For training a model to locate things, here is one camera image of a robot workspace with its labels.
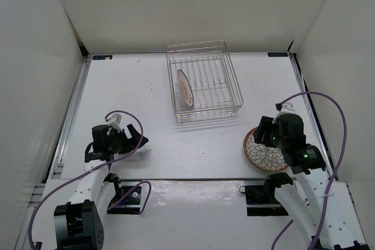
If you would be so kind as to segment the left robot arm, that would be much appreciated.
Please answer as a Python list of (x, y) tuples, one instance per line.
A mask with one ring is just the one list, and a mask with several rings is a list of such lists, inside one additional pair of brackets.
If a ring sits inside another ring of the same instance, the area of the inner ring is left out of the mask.
[(133, 125), (127, 130), (117, 125), (97, 125), (91, 130), (93, 141), (84, 153), (84, 172), (68, 202), (54, 210), (54, 227), (58, 249), (102, 249), (107, 213), (124, 211), (129, 203), (138, 203), (141, 183), (124, 187), (111, 162), (144, 146), (148, 139)]

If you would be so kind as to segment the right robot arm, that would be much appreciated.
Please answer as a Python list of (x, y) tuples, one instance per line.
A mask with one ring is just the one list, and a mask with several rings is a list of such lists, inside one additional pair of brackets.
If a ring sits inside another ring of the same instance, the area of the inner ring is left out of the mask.
[(279, 202), (299, 229), (308, 249), (368, 249), (351, 232), (335, 194), (333, 176), (320, 150), (306, 142), (304, 123), (297, 114), (263, 116), (254, 132), (256, 144), (281, 151), (293, 178), (280, 172), (267, 177), (263, 196)]

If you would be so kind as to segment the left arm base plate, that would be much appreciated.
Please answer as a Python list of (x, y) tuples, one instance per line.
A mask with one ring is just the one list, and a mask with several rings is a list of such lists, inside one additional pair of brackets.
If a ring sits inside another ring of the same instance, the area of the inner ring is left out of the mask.
[[(112, 207), (123, 195), (131, 190), (136, 185), (136, 182), (122, 181), (119, 185), (120, 193), (110, 201), (108, 207)], [(141, 210), (141, 196), (142, 186), (135, 188), (126, 198), (122, 199), (119, 205), (113, 209), (108, 210), (107, 214), (121, 214), (121, 215), (138, 215)]]

